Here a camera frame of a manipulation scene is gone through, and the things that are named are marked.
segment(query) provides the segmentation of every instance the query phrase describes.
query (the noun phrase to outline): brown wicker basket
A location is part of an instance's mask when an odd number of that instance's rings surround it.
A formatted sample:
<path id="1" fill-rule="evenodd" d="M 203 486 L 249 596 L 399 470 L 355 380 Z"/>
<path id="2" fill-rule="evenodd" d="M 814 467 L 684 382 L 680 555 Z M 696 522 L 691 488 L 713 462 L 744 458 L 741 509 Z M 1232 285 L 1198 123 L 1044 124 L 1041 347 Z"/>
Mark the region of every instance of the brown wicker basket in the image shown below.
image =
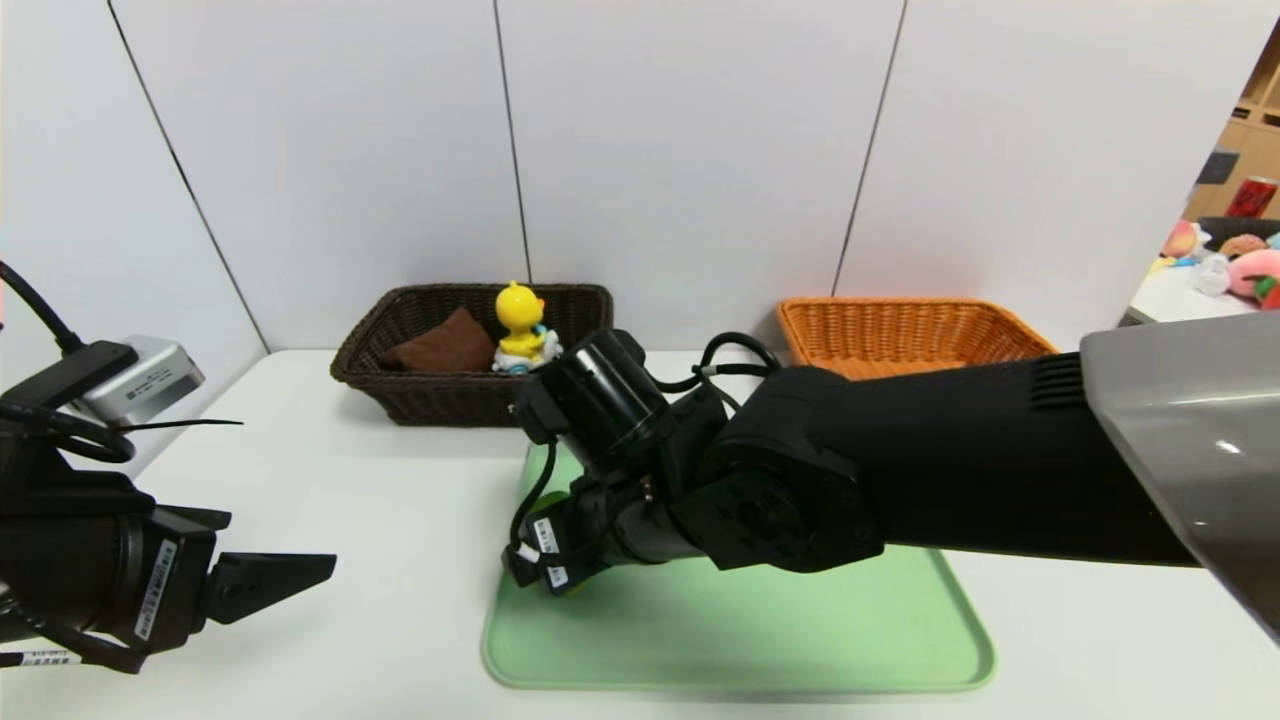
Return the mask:
<path id="1" fill-rule="evenodd" d="M 351 331 L 329 373 L 364 392 L 398 425 L 513 427 L 508 410 L 527 375 L 388 370 L 383 354 L 443 323 L 463 306 L 498 341 L 494 300 L 504 284 L 421 284 L 393 290 Z M 564 347 L 613 327 L 613 297 L 595 284 L 532 284 L 547 300 L 544 323 Z"/>
<path id="2" fill-rule="evenodd" d="M 980 300 L 799 297 L 778 305 L 796 365 L 867 380 L 1057 352 Z"/>

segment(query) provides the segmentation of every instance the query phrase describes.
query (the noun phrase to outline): green tray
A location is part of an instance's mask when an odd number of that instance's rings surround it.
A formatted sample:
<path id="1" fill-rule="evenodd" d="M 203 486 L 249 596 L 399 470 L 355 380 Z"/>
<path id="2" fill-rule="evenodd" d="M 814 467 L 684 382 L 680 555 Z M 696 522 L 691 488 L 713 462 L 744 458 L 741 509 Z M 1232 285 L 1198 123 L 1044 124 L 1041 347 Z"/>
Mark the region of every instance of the green tray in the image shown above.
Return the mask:
<path id="1" fill-rule="evenodd" d="M 530 450 L 521 496 L 547 451 Z M 550 489 L 582 473 L 558 452 Z M 613 568 L 576 594 L 503 577 L 485 667 L 513 688 L 751 693 L 965 691 L 991 679 L 991 641 L 933 550 L 797 575 L 709 560 Z"/>

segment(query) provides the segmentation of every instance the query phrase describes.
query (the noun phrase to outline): orange wicker basket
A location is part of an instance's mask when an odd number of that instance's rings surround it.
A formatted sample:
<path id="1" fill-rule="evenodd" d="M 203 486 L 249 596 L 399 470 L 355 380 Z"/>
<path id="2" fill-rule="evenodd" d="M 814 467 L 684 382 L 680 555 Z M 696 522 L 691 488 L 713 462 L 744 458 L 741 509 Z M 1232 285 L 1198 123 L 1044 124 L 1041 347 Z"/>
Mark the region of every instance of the orange wicker basket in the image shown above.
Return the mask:
<path id="1" fill-rule="evenodd" d="M 797 297 L 778 305 L 796 365 L 854 380 L 1057 352 L 1016 315 L 980 300 Z"/>

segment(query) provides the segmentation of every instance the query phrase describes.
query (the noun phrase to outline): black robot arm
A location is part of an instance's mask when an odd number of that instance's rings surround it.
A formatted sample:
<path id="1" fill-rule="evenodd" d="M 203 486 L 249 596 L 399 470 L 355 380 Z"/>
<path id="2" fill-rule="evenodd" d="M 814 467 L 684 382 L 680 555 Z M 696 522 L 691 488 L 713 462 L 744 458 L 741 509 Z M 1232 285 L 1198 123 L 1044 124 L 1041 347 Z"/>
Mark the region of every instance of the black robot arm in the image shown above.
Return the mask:
<path id="1" fill-rule="evenodd" d="M 123 473 L 73 468 L 64 454 L 128 461 L 124 433 L 156 425 L 108 428 L 61 407 L 116 397 L 132 402 L 122 420 L 154 414 L 182 397 L 174 370 L 186 365 L 147 364 L 128 343 L 86 345 L 4 263 L 0 278 L 63 352 L 0 395 L 0 643 L 38 635 L 64 648 L 0 653 L 0 667 L 82 662 L 138 673 L 148 655 L 180 647 L 206 619 L 233 623 L 333 574 L 333 555 L 234 552 L 209 571 L 230 512 L 157 505 Z M 165 389 L 165 380 L 174 384 Z M 125 382 L 127 395 L 93 395 Z"/>
<path id="2" fill-rule="evenodd" d="M 563 437 L 586 470 L 517 518 L 504 562 L 521 584 L 562 594 L 692 556 L 813 573 L 884 543 L 1196 564 L 1091 413 L 1074 354 L 865 382 L 767 361 L 732 418 L 705 382 L 668 405 L 643 363 L 602 331 L 517 402 L 530 438 Z M 548 533 L 558 552 L 540 552 Z"/>

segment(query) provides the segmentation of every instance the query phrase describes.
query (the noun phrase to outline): black basket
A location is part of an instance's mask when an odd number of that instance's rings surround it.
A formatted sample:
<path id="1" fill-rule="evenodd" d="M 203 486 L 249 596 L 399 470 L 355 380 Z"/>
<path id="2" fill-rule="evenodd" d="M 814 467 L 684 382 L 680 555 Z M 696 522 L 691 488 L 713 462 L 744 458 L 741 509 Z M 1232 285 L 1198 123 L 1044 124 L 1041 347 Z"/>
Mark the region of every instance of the black basket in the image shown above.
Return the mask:
<path id="1" fill-rule="evenodd" d="M 1238 234 L 1256 234 L 1266 240 L 1280 232 L 1280 220 L 1266 220 L 1262 218 L 1201 218 L 1196 220 L 1201 229 L 1212 236 L 1204 243 L 1206 250 L 1217 252 L 1222 243 Z"/>
<path id="2" fill-rule="evenodd" d="M 507 334 L 494 301 L 506 284 L 420 284 L 393 290 L 351 331 L 329 373 L 364 392 L 398 425 L 515 427 L 509 406 L 527 375 L 388 370 L 383 355 L 443 323 L 460 306 L 494 343 Z M 593 331 L 613 327 L 613 297 L 595 284 L 529 286 L 547 301 L 544 324 L 572 347 Z"/>

